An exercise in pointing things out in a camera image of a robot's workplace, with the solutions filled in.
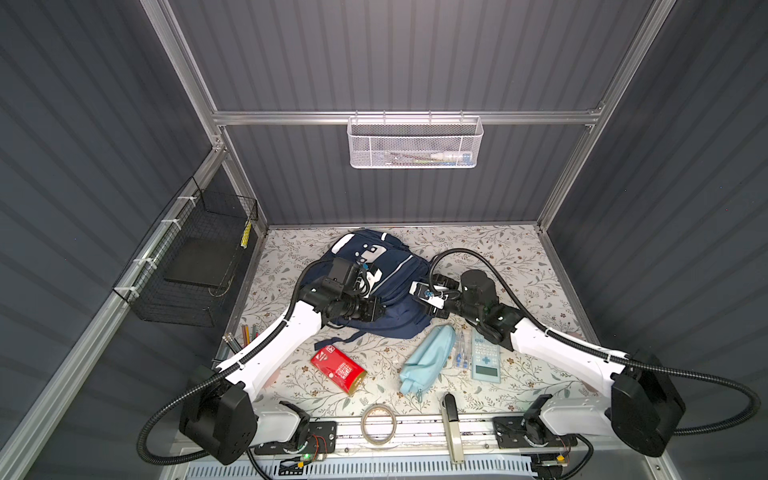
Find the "blue pens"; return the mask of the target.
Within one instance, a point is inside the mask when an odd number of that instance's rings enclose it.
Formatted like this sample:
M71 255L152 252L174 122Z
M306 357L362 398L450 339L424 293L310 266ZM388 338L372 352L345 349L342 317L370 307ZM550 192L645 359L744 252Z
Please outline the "blue pens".
M471 334L465 330L456 334L453 352L455 368L468 370L472 362Z

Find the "navy blue backpack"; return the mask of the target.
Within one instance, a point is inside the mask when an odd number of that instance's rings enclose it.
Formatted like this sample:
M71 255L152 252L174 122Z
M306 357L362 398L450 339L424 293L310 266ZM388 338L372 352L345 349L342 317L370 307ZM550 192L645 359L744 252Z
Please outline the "navy blue backpack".
M302 283L306 285L328 275L331 261L336 258L361 265L368 279L361 286L370 293L370 299L378 301L383 312L374 320L331 319L332 325L355 332L347 338L336 336L319 341L314 345L316 350L336 343L352 343L367 334L411 339L429 326L432 319L429 309L410 293L413 283L427 280L429 262L413 253L399 238L370 229L349 232L332 244L321 256L325 263L313 267Z

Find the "light blue calculator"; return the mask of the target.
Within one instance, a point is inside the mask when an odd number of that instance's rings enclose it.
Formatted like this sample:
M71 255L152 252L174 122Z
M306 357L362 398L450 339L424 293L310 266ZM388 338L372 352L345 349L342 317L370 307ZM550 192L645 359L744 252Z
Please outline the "light blue calculator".
M498 345L486 340L479 332L472 332L471 376L474 380L501 382L501 356Z

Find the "light blue pencil case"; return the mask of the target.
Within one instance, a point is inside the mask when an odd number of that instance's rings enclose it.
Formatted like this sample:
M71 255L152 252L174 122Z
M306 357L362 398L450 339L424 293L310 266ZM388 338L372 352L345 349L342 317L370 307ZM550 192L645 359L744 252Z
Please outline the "light blue pencil case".
M400 372L403 395L421 395L431 389L448 361L456 340L450 325L434 327L414 353L406 360Z

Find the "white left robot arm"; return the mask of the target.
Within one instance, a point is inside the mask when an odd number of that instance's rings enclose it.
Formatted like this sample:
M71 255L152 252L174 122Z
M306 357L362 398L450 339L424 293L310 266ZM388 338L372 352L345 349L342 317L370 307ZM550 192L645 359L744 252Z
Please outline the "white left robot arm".
M229 465L251 447L267 419L254 407L273 374L302 343L335 318L374 320L383 306L374 296L381 270L360 260L316 260L300 273L286 310L255 341L215 370L198 371L199 382L154 413L141 428L136 451L151 465L170 466L212 456ZM179 431L198 451L163 456L150 451L153 428L177 406Z

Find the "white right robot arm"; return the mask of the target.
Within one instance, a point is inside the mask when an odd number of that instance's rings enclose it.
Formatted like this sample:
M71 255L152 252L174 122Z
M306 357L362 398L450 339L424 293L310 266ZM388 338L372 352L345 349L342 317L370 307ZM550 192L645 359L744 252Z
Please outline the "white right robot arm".
M453 253L446 250L432 259L422 280L411 284L410 294L435 314L459 316L487 341L543 360L599 395L596 400L585 401L557 400L550 394L538 397L522 421L531 444L538 446L547 436L604 436L616 438L646 457L658 458L674 437L728 430L759 412L759 395L735 380L666 367L647 350L628 354L543 324L489 260L470 249L463 252L484 267L467 270L458 280L438 275L436 267ZM686 405L674 378L736 391L746 397L747 404L724 420L681 427Z

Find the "red gold tin box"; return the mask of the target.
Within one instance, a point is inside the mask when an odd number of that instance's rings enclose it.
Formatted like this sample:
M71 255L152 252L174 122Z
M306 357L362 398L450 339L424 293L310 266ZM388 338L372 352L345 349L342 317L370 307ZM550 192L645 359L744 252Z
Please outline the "red gold tin box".
M310 363L348 396L354 394L367 375L361 365L333 345L319 349Z

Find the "floral table mat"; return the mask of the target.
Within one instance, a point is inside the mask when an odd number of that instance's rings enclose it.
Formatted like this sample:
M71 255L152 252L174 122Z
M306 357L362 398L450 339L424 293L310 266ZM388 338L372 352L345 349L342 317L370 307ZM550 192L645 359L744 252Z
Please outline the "floral table mat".
M389 228L410 250L431 259L447 249L464 247L482 254L500 271L518 298L542 323L574 337L585 330L576 318L555 269L530 225L437 226ZM245 288L245 303L233 327L256 324L259 333L286 308L301 270L320 258L345 228L277 229L268 233L258 258L255 277ZM431 415L439 411L442 396L455 396L462 413L524 411L540 395L556 399L596 396L596 391L570 374L531 356L502 351L501 382L477 381L469 370L449 363L432 388L421 395L403 395L400 371L425 339L394 340L367 334L340 349L366 371L361 387L351 396L310 363L316 342L347 338L352 330L325 329L304 342L262 392L266 400L286 400L314 417L359 416L372 404L385 404L399 415Z

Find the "colored pencils in cup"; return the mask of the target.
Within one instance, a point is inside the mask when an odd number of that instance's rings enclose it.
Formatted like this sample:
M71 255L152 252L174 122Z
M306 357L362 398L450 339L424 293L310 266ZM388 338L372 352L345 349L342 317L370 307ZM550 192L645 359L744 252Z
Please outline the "colored pencils in cup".
M226 358L243 350L254 341L258 334L258 326L249 323L240 323L237 327L227 331L222 337Z

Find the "yellow tag on black basket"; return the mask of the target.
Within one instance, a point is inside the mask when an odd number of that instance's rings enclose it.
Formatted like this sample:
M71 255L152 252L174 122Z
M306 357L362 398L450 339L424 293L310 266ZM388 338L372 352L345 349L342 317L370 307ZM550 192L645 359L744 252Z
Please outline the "yellow tag on black basket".
M240 240L240 247L242 249L246 249L248 247L251 230L252 230L252 222L250 220L247 220L244 224L244 229L243 229L241 240Z

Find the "black beige box cutter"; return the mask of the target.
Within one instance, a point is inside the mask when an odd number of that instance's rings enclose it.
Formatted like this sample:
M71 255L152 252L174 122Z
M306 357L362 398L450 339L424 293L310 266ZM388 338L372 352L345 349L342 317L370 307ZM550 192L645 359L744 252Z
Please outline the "black beige box cutter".
M443 395L441 415L450 459L453 464L463 464L465 462L465 455L460 431L460 419L456 399L453 394L446 393Z

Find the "clear tape roll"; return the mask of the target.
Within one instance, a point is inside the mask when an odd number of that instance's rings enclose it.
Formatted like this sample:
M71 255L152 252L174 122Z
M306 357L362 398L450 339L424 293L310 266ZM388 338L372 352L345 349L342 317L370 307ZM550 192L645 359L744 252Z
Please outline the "clear tape roll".
M398 419L396 412L385 404L372 404L360 418L363 439L374 447L383 447L396 436Z

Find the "markers in white basket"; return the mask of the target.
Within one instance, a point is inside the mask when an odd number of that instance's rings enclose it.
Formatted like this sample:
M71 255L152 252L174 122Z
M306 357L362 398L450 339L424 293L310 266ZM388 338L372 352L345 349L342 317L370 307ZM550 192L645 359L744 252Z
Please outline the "markers in white basket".
M476 164L469 151L387 152L385 156L393 165L473 168Z

